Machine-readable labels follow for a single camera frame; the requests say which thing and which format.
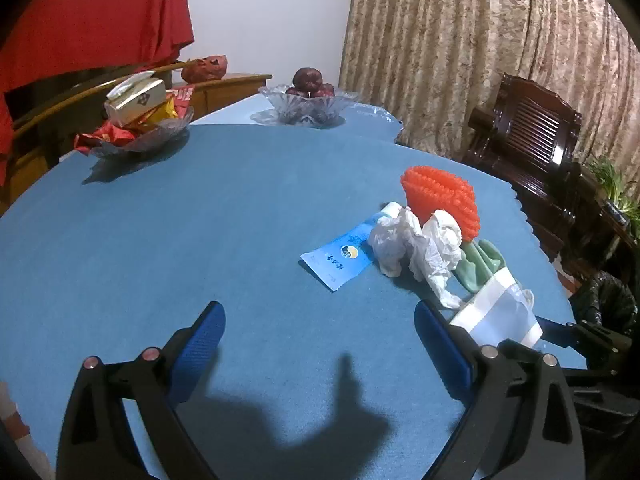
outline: white wall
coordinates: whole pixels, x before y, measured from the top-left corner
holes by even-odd
[[[189,0],[195,43],[181,59],[225,54],[229,72],[290,83],[302,66],[338,84],[351,0]]]

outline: blue tablecloth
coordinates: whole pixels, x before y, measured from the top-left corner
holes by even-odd
[[[513,190],[491,176],[330,130],[192,126],[174,151],[115,169],[74,154],[0,219],[0,380],[52,461],[84,357],[130,360],[219,300],[226,333],[178,414],[222,480],[421,478],[463,411],[415,333],[425,288],[370,266],[331,293],[299,264],[404,202],[412,165],[466,178],[481,237],[533,290],[536,313],[572,320]]]

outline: red cloth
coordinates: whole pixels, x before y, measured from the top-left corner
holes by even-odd
[[[177,59],[192,42],[187,0],[33,0],[0,50],[0,186],[13,133],[4,92],[65,72]]]
[[[121,148],[135,139],[136,136],[129,130],[119,128],[111,123],[111,121],[104,121],[104,124],[95,130],[94,133],[76,135],[74,139],[74,149],[83,155],[89,155],[91,148],[99,146],[101,140],[106,140],[114,146]]]

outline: green rubber glove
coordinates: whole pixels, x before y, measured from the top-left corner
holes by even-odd
[[[453,271],[469,292],[475,294],[498,270],[505,267],[504,257],[489,240],[462,242],[462,259]]]

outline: logo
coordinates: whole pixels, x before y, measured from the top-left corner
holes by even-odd
[[[138,98],[138,104],[139,105],[146,105],[146,103],[149,101],[149,98],[151,97],[151,95],[147,94],[147,93],[143,93],[140,94],[140,97]]]
[[[353,259],[358,257],[358,250],[352,245],[344,245],[340,250],[342,251],[342,256],[345,258]]]

